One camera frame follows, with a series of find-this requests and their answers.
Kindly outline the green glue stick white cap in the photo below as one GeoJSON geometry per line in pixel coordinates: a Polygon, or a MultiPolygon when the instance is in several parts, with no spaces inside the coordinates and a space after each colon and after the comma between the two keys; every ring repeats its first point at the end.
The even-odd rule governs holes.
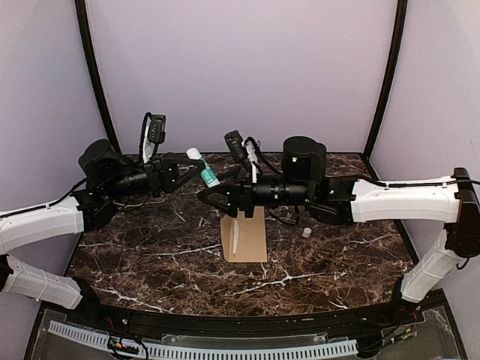
{"type": "Polygon", "coordinates": [[[218,177],[215,175],[215,172],[208,165],[208,163],[206,162],[206,159],[203,157],[203,155],[200,153],[200,151],[197,148],[195,147],[189,148],[186,151],[186,154],[188,158],[191,160],[199,160],[203,162],[204,170],[200,173],[200,175],[208,188],[213,188],[214,186],[217,186],[220,184],[220,181],[218,177]]]}

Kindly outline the white letter paper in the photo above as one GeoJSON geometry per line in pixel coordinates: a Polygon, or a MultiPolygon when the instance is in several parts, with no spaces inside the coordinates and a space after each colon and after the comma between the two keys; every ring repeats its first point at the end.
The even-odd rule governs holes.
{"type": "Polygon", "coordinates": [[[233,223],[233,238],[232,238],[232,254],[233,255],[237,254],[238,244],[239,244],[239,236],[240,236],[239,221],[234,220],[234,223],[233,223]]]}

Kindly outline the brown paper envelope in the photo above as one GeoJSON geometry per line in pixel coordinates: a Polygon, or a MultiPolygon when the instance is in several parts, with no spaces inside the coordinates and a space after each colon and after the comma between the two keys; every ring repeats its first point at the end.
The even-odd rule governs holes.
{"type": "Polygon", "coordinates": [[[220,236],[223,255],[228,263],[266,263],[265,209],[255,207],[252,218],[245,218],[242,211],[237,217],[225,215],[220,221],[220,236]],[[233,255],[233,223],[238,220],[240,236],[237,254],[233,255]]]}

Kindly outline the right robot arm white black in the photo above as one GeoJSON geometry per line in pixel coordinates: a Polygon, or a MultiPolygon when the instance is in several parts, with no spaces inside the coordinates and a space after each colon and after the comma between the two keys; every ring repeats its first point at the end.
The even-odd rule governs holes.
{"type": "Polygon", "coordinates": [[[311,218],[332,225],[380,220],[441,221],[442,231],[419,263],[395,285],[394,300],[382,310],[391,326],[403,322],[453,268],[479,255],[479,200],[468,171],[422,181],[378,181],[354,175],[326,175],[326,146],[306,136],[283,142],[281,170],[254,175],[246,164],[246,142],[232,131],[225,136],[241,168],[232,181],[200,191],[197,197],[234,218],[248,218],[256,207],[302,206],[311,218]]]}

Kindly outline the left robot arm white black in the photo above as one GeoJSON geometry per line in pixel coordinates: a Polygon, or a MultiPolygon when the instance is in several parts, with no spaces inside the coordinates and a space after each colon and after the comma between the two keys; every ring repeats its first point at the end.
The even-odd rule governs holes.
{"type": "Polygon", "coordinates": [[[116,202],[129,196],[171,194],[198,176],[201,160],[167,153],[146,163],[119,154],[107,139],[93,142],[79,158],[85,178],[66,195],[42,205],[1,213],[1,291],[76,309],[90,327],[106,320],[105,309],[89,284],[28,265],[11,252],[23,245],[105,227],[116,215],[116,202]]]}

